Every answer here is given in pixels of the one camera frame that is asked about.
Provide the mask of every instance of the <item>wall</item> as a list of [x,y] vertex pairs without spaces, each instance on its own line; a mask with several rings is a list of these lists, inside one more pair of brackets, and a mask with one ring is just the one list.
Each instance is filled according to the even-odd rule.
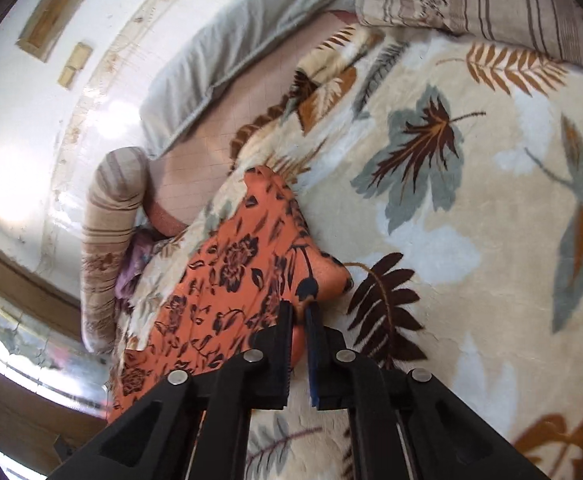
[[[0,25],[0,250],[27,269],[40,260],[46,194],[57,147],[91,72],[145,0],[85,0],[47,63],[15,46],[40,0],[19,0]],[[67,91],[56,81],[78,41],[94,52]],[[73,247],[78,253],[78,239]],[[77,294],[77,276],[59,272],[54,285]]]

